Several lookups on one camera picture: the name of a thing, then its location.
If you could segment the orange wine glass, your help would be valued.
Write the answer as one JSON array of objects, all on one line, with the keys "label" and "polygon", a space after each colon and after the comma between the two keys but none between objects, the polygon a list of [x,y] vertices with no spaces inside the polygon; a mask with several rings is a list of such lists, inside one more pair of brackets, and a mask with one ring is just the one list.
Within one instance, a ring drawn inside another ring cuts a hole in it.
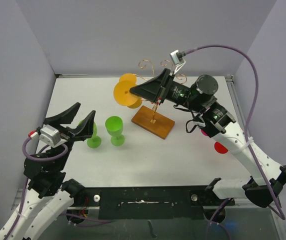
[{"label": "orange wine glass", "polygon": [[136,84],[131,81],[119,81],[113,90],[113,97],[115,101],[121,105],[130,109],[136,109],[142,105],[142,99],[132,93],[130,89],[135,87]]},{"label": "orange wine glass", "polygon": [[137,82],[137,77],[133,73],[125,73],[119,78],[119,82],[131,82],[135,84]]}]

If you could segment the pink wine glass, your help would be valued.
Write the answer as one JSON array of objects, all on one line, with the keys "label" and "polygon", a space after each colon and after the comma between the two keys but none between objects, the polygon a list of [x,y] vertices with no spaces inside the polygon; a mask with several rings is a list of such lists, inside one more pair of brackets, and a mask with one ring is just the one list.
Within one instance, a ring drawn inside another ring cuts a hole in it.
[{"label": "pink wine glass", "polygon": [[208,137],[208,135],[206,134],[206,132],[203,130],[203,129],[200,129],[201,130],[201,133],[204,135],[204,136],[207,136]]}]

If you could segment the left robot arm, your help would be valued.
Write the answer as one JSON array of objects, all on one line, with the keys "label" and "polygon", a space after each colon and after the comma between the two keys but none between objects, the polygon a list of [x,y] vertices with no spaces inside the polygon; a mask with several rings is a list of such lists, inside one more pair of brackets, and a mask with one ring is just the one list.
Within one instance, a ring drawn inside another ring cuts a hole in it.
[{"label": "left robot arm", "polygon": [[65,181],[63,171],[75,142],[94,134],[96,111],[92,110],[76,128],[69,127],[81,104],[47,117],[23,142],[26,181],[21,200],[6,224],[0,240],[36,240],[63,210],[85,199],[85,187],[75,179]]}]

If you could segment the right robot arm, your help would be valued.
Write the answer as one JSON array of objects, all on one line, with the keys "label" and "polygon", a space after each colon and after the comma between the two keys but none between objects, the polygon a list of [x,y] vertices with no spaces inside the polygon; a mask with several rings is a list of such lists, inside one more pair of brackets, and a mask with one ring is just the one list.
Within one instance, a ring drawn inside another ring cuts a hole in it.
[{"label": "right robot arm", "polygon": [[218,88],[217,80],[207,74],[187,87],[174,81],[174,75],[166,68],[159,76],[131,87],[129,92],[152,103],[168,100],[176,109],[191,113],[195,126],[223,145],[249,172],[249,179],[213,180],[205,192],[210,204],[216,205],[222,199],[247,198],[256,206],[267,208],[286,184],[286,165],[264,153],[218,103]]}]

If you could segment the left green wine glass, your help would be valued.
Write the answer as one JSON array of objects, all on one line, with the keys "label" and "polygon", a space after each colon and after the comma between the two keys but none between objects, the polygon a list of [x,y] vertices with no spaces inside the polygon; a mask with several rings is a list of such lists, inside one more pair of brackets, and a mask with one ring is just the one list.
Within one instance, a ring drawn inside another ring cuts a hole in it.
[{"label": "left green wine glass", "polygon": [[96,126],[96,123],[94,122],[93,123],[93,134],[92,134],[92,137],[88,138],[86,140],[87,146],[89,148],[95,149],[95,148],[98,148],[101,145],[102,139],[97,135],[97,133],[98,133],[97,126]]}]

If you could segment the green wine glass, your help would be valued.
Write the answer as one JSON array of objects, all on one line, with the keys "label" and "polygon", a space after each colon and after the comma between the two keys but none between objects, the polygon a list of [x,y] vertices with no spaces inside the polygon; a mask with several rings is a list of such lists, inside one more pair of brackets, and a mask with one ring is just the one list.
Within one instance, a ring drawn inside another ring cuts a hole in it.
[{"label": "green wine glass", "polygon": [[111,116],[105,121],[105,128],[111,136],[111,144],[119,147],[124,144],[123,120],[119,116]]},{"label": "green wine glass", "polygon": [[97,135],[97,133],[98,133],[97,126],[96,126],[96,123],[94,122],[93,123],[93,134],[92,134],[92,137],[88,138],[86,140],[87,146],[89,148],[95,149],[95,148],[98,148],[101,145],[102,139]]}]

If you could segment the right green wine glass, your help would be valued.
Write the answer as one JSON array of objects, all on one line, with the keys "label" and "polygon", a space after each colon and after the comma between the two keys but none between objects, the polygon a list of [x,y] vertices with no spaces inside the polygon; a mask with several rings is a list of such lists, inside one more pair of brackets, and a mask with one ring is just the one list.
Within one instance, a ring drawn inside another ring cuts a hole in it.
[{"label": "right green wine glass", "polygon": [[111,116],[105,121],[105,128],[111,136],[111,144],[119,147],[124,144],[123,120],[119,116]]}]

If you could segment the wooden rack base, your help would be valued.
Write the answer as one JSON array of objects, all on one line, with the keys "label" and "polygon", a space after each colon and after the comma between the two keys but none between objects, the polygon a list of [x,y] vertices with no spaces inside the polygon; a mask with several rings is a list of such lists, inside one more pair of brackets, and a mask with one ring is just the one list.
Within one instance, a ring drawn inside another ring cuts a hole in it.
[{"label": "wooden rack base", "polygon": [[154,112],[146,106],[142,106],[137,111],[131,122],[163,140],[167,138],[175,125],[174,120],[158,112]]}]

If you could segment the red wine glass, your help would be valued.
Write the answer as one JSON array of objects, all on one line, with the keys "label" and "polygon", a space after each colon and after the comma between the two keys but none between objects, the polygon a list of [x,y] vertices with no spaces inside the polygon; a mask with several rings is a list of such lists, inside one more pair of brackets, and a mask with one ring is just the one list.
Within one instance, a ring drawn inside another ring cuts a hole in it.
[{"label": "red wine glass", "polygon": [[219,154],[226,154],[229,151],[225,146],[223,146],[221,143],[219,143],[217,141],[214,144],[214,149]]}]

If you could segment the aluminium frame rail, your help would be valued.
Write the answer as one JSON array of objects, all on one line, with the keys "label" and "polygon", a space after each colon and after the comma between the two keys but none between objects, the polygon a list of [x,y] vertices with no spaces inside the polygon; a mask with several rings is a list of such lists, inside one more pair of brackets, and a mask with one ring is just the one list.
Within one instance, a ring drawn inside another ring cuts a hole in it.
[{"label": "aluminium frame rail", "polygon": [[[239,123],[240,128],[241,128],[241,132],[243,133],[243,130],[244,130],[245,124],[246,124],[246,119],[245,119],[243,111],[241,109],[241,104],[240,104],[240,101],[239,101],[239,98],[238,98],[238,95],[236,92],[234,78],[233,78],[233,76],[228,75],[228,76],[225,76],[225,81],[226,81],[226,85],[227,85],[227,88],[229,90],[229,94],[230,94],[230,97],[231,97],[231,100],[233,103],[233,107],[235,110],[235,117],[234,118],[236,119],[237,123]],[[235,155],[238,153],[238,151],[236,149],[235,150],[228,150],[228,152],[231,153],[232,155]],[[270,197],[270,199],[272,202],[269,203],[268,206],[266,206],[266,207],[260,206],[260,207],[261,208],[269,208],[269,206],[274,207],[275,203],[274,203],[272,197]]]}]

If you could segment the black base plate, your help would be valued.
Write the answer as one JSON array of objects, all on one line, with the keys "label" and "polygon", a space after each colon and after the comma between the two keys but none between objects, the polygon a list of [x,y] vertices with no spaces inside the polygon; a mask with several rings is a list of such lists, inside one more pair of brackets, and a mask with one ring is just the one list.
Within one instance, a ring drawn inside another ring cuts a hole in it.
[{"label": "black base plate", "polygon": [[100,220],[202,220],[205,207],[221,203],[206,185],[87,187],[72,206],[97,210]]}]

